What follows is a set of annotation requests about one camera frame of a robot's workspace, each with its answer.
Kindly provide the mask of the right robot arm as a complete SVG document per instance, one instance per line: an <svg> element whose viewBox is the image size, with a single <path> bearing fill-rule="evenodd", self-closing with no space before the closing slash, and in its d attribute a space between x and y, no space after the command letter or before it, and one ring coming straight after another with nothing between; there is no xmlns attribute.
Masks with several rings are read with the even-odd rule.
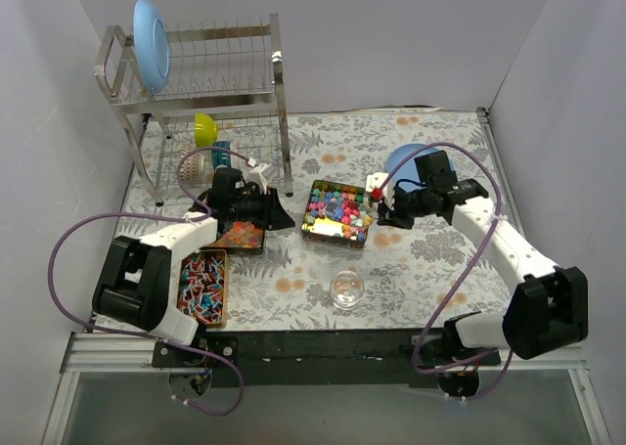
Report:
<svg viewBox="0 0 626 445"><path fill-rule="evenodd" d="M443 218L475 246L471 259L485 258L512 298L502 314L474 312L445 322L438 334L424 327L411 362L420 372L439 373L507 349L528 360L587 338L588 280L577 267L563 268L538 251L501 212L474 179L452 169L446 144L409 154L419 182L407 192L394 172L368 176L366 190L377 205L378 223L410 229L416 219Z"/></svg>

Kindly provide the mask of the tin of gummy candies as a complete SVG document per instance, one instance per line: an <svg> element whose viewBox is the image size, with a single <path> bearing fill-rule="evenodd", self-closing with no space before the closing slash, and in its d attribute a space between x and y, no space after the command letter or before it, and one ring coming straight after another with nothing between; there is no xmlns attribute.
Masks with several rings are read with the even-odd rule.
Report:
<svg viewBox="0 0 626 445"><path fill-rule="evenodd" d="M224 251L230 256L260 256L264 253L265 234L250 221L219 220L216 241L200 252Z"/></svg>

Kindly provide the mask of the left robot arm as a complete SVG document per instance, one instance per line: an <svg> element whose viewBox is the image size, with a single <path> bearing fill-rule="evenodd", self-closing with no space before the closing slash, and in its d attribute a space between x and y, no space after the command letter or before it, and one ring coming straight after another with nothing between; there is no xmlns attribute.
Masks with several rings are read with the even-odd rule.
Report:
<svg viewBox="0 0 626 445"><path fill-rule="evenodd" d="M92 309L174 342L174 354L184 365L200 365L207 357L208 344L196 334L199 323L177 307L182 261L216 242L219 226L226 222L250 222L267 231L294 226L278 191L268 184L268 169L268 164L260 163L243 174L222 166L214 172L210 188L194 197L181 222L138 239L113 239Z"/></svg>

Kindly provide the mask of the clear glass jar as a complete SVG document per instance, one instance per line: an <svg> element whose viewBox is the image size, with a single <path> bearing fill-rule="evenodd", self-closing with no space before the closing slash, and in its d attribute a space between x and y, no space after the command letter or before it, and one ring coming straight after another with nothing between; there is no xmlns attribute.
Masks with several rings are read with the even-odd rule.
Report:
<svg viewBox="0 0 626 445"><path fill-rule="evenodd" d="M340 271L330 282L330 293L336 308L351 310L362 300L365 294L365 283L363 278L354 271Z"/></svg>

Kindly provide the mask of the tin of colourful star candies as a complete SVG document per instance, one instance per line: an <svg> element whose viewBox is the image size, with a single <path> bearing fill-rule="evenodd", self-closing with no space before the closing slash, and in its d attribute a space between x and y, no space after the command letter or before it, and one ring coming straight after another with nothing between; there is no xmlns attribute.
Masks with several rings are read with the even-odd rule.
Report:
<svg viewBox="0 0 626 445"><path fill-rule="evenodd" d="M300 233L306 241L362 249L376 216L364 188L315 180Z"/></svg>

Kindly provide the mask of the silver metal scoop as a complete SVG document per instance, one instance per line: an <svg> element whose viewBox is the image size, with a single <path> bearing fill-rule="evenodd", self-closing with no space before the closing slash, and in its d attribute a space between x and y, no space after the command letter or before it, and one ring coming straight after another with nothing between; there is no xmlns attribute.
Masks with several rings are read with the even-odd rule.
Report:
<svg viewBox="0 0 626 445"><path fill-rule="evenodd" d="M333 221L342 223L354 223L362 220L373 220L375 218L374 210L366 203L356 200L329 200L315 202L317 218L328 218Z"/></svg>

